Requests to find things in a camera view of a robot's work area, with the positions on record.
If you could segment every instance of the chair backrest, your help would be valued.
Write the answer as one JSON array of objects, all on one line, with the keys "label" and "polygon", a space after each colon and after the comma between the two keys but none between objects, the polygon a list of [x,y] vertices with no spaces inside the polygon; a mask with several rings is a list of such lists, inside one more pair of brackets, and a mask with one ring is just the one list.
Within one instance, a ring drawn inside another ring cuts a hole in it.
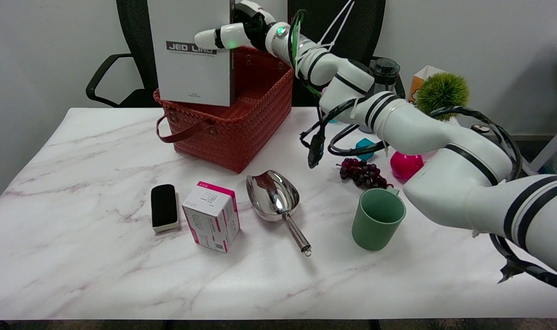
[{"label": "chair backrest", "polygon": [[[346,3],[347,0],[288,0],[289,20],[299,9],[305,9],[307,15],[301,33],[318,42]],[[369,66],[381,35],[385,5],[386,0],[355,0],[352,12],[331,52],[339,57],[353,59]],[[344,16],[339,18],[335,27],[341,24]],[[336,32],[337,28],[332,28],[325,40],[328,42],[333,40]],[[312,94],[299,81],[295,81],[293,105],[313,106],[314,104]]]},{"label": "chair backrest", "polygon": [[144,88],[158,88],[147,0],[116,0],[123,36],[142,77]]}]

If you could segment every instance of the cardboard box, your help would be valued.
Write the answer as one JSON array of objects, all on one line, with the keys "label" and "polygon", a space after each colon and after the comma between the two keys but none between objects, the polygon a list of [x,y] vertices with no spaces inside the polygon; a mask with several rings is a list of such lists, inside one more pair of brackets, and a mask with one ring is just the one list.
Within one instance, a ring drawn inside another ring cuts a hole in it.
[{"label": "cardboard box", "polygon": [[415,73],[413,76],[413,81],[411,83],[411,94],[408,96],[409,103],[414,104],[415,100],[419,96],[419,89],[423,85],[423,82],[427,80],[427,78],[431,77],[432,75],[440,72],[445,72],[442,69],[437,69],[437,67],[433,67],[431,65],[427,65],[423,67],[421,71]]},{"label": "cardboard box", "polygon": [[234,0],[148,0],[160,97],[230,106],[233,51],[204,50],[195,35],[232,23]]},{"label": "cardboard box", "polygon": [[240,231],[236,193],[199,182],[182,203],[195,243],[227,253]]}]

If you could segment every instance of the leather handle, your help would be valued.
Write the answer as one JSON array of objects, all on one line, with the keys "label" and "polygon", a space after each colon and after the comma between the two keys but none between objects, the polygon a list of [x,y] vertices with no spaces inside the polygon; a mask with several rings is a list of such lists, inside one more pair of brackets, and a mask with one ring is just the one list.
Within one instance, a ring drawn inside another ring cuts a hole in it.
[{"label": "leather handle", "polygon": [[156,135],[158,136],[158,138],[165,143],[175,143],[175,142],[181,142],[182,140],[186,140],[192,136],[194,136],[195,134],[202,132],[204,130],[208,130],[210,134],[215,135],[215,126],[211,123],[207,123],[206,121],[200,121],[198,123],[196,123],[195,125],[192,125],[191,127],[189,127],[186,130],[183,130],[181,132],[178,133],[174,133],[172,135],[169,136],[161,136],[160,135],[160,130],[159,130],[159,126],[160,126],[160,122],[163,121],[163,119],[166,118],[166,115],[163,115],[162,117],[160,117],[158,119],[158,121],[156,121]]}]

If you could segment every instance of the green cup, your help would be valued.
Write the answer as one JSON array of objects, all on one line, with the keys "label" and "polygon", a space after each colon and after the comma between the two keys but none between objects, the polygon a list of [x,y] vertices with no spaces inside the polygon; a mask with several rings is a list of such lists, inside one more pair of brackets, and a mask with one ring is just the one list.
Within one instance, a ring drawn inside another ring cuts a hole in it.
[{"label": "green cup", "polygon": [[388,244],[406,213],[398,190],[390,187],[366,190],[360,196],[352,236],[359,246],[379,251]]}]

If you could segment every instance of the chair armrest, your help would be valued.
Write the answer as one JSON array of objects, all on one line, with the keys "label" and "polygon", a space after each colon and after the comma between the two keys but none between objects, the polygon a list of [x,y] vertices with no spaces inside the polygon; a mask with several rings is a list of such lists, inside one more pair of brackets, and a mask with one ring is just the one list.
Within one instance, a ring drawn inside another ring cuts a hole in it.
[{"label": "chair armrest", "polygon": [[[372,57],[372,60],[377,60],[377,59],[381,59],[381,57],[379,57],[379,56],[373,56]],[[402,98],[403,100],[406,100],[407,94],[404,90],[403,81],[402,81],[402,79],[400,79],[400,75],[397,75],[397,77],[396,77],[396,84],[394,84],[394,91],[396,92],[396,94],[400,98]]]},{"label": "chair armrest", "polygon": [[113,63],[115,63],[115,61],[117,61],[117,59],[120,58],[130,58],[132,56],[132,54],[114,54],[109,56],[104,62],[103,64],[98,68],[97,72],[94,73],[93,78],[91,78],[89,84],[87,85],[86,88],[86,93],[87,93],[87,98],[89,98],[90,100],[93,101],[98,101],[101,103],[104,103],[108,106],[112,106],[112,107],[117,107],[117,103],[112,102],[110,100],[101,98],[100,96],[96,96],[95,95],[95,90],[97,88],[97,86],[99,85],[99,82],[101,81],[101,79],[103,79],[105,73],[107,73],[107,70],[109,70],[109,67],[111,67],[111,65],[113,65]]}]

